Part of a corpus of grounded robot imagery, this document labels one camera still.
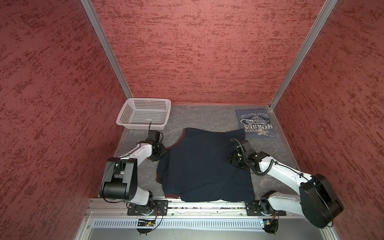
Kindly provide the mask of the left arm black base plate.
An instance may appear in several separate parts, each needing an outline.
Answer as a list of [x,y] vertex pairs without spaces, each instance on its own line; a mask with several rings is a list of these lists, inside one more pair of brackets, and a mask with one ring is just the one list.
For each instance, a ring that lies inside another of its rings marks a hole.
[[155,217],[155,216],[166,216],[168,212],[168,200],[153,200],[150,201],[146,206],[139,206],[135,204],[129,204],[127,215],[137,217]]

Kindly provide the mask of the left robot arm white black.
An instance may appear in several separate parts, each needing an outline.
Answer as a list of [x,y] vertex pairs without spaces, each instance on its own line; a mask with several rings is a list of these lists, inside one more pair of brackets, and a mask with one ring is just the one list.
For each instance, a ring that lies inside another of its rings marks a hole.
[[121,157],[109,158],[99,191],[108,203],[126,202],[138,207],[143,215],[155,210],[153,193],[138,186],[138,166],[146,159],[156,162],[164,157],[163,133],[148,131],[148,137]]

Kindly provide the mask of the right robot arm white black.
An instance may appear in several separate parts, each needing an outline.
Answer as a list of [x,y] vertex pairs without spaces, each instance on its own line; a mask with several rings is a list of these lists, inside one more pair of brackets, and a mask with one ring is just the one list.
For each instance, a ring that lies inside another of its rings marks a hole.
[[333,226],[344,206],[325,176],[295,170],[265,152],[256,152],[247,140],[231,141],[235,143],[237,153],[230,155],[229,164],[259,177],[269,175],[295,191],[294,194],[269,191],[260,197],[257,205],[248,204],[248,207],[273,218],[279,212],[300,215],[320,229]]

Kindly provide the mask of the grey-blue tank top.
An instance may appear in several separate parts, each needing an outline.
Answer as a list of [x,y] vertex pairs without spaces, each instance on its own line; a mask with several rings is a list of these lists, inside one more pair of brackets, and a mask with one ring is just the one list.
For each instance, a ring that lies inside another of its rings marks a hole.
[[239,127],[245,131],[247,140],[276,137],[267,109],[236,110],[236,115]]

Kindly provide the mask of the dark navy maroon-trimmed tank top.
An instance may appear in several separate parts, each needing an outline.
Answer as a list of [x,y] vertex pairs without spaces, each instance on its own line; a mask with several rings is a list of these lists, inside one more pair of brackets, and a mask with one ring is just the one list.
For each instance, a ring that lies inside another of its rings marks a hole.
[[228,163],[236,153],[232,140],[245,138],[244,130],[221,133],[185,128],[158,163],[156,181],[165,197],[192,203],[253,202],[250,171]]

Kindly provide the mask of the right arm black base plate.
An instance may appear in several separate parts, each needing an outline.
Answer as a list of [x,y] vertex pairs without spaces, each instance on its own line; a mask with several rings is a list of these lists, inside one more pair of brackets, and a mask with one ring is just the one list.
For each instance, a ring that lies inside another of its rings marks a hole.
[[262,208],[260,206],[259,200],[255,200],[251,203],[245,203],[245,210],[247,212],[248,217],[270,216],[270,215],[262,212]]

